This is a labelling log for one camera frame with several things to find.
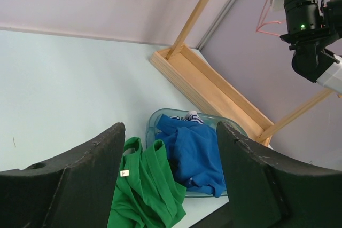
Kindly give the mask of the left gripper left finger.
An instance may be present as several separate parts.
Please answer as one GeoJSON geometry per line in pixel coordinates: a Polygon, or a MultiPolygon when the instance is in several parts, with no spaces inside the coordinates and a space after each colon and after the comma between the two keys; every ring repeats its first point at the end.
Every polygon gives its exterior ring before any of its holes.
{"type": "Polygon", "coordinates": [[[53,158],[1,172],[1,227],[106,227],[125,143],[116,123],[53,158]]]}

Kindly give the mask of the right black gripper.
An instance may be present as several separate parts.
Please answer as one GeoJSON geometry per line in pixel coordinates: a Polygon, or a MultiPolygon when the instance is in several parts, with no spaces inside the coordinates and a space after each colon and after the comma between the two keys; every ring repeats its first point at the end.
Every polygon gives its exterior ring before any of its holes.
{"type": "Polygon", "coordinates": [[[289,35],[324,35],[323,18],[318,0],[284,0],[289,35]]]}

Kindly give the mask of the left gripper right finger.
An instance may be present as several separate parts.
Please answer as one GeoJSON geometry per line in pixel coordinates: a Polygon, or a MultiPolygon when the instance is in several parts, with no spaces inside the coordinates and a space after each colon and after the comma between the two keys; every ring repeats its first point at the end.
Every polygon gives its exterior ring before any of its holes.
{"type": "Polygon", "coordinates": [[[341,171],[304,163],[217,125],[233,227],[341,227],[341,171]]]}

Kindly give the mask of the pink hanger of blue top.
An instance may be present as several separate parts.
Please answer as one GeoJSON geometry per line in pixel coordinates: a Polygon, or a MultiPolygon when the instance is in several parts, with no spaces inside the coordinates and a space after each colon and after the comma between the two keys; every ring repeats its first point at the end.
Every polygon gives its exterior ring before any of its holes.
{"type": "Polygon", "coordinates": [[[258,23],[256,25],[256,29],[255,32],[256,33],[260,33],[260,34],[266,34],[266,35],[270,35],[270,36],[276,36],[279,37],[280,34],[277,32],[271,32],[268,30],[265,30],[265,26],[268,25],[281,25],[283,23],[285,23],[285,20],[267,20],[267,18],[269,17],[270,13],[273,11],[273,4],[272,4],[273,0],[265,0],[259,19],[258,19],[258,23]]]}

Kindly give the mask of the green tank top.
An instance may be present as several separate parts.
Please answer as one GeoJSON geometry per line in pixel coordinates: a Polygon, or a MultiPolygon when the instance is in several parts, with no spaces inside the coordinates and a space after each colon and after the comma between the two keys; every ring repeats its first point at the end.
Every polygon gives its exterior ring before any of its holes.
{"type": "Polygon", "coordinates": [[[144,150],[132,137],[124,150],[107,226],[173,227],[186,215],[186,188],[174,180],[163,141],[144,150]]]}

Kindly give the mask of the blue white striped tank top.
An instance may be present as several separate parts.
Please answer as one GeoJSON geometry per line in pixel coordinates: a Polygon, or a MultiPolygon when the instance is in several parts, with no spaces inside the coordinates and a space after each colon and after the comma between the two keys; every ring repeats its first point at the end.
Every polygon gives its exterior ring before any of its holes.
{"type": "Polygon", "coordinates": [[[189,111],[186,113],[184,117],[171,116],[170,118],[175,119],[175,120],[180,120],[180,121],[191,121],[191,122],[195,122],[198,124],[205,124],[205,122],[200,118],[200,116],[198,115],[196,111],[189,111]]]}

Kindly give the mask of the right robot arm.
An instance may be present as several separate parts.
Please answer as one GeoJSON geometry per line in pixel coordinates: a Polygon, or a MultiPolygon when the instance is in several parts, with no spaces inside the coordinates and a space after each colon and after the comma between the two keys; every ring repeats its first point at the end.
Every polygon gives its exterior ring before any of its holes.
{"type": "Polygon", "coordinates": [[[341,39],[341,0],[283,0],[292,68],[305,79],[341,93],[341,56],[328,46],[341,39]]]}

